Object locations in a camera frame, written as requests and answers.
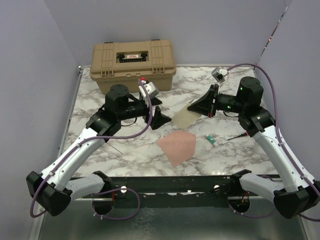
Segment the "tan paper letter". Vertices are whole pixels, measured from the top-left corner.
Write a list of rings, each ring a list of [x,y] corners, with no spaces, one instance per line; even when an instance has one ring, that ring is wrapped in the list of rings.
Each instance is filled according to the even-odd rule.
[[[188,107],[191,105],[193,100],[189,101],[179,112],[177,112],[173,118],[172,122],[179,129],[187,129],[189,126],[193,125],[202,115],[193,111],[189,111]]]

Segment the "green white glue stick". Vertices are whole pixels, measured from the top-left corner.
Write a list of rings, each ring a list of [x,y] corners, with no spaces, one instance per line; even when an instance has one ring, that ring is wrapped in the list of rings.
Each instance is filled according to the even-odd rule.
[[[217,142],[215,141],[215,139],[211,136],[211,135],[207,135],[206,139],[213,145],[213,146],[217,146]]]

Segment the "pink paper envelope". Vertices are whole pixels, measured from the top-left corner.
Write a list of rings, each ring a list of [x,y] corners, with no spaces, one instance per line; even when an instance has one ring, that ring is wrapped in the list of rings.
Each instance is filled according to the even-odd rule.
[[[174,131],[156,143],[174,168],[192,158],[196,151],[196,136],[186,131]]]

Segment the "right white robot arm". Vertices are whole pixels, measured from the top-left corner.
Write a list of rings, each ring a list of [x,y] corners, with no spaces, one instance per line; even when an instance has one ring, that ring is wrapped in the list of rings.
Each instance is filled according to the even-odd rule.
[[[254,77],[243,77],[236,95],[219,92],[219,85],[211,85],[204,96],[188,106],[188,110],[212,118],[217,111],[237,114],[241,127],[264,150],[281,183],[276,183],[242,170],[231,176],[229,189],[240,196],[251,192],[274,203],[276,210],[291,219],[316,206],[320,197],[316,191],[320,183],[302,166],[291,149],[285,146],[277,133],[276,121],[268,110],[261,106],[264,89]]]

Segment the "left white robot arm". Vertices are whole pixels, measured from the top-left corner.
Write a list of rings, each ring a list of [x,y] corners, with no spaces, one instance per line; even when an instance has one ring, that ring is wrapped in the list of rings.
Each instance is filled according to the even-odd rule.
[[[71,201],[97,194],[106,197],[111,189],[111,180],[102,172],[72,179],[81,165],[122,127],[122,121],[142,117],[146,126],[126,139],[142,135],[148,128],[156,130],[171,121],[162,114],[157,99],[159,93],[153,82],[139,80],[139,97],[129,93],[128,87],[115,84],[105,95],[105,102],[85,125],[76,141],[52,164],[37,173],[31,171],[26,177],[32,204],[38,203],[45,212],[55,217],[61,214]]]

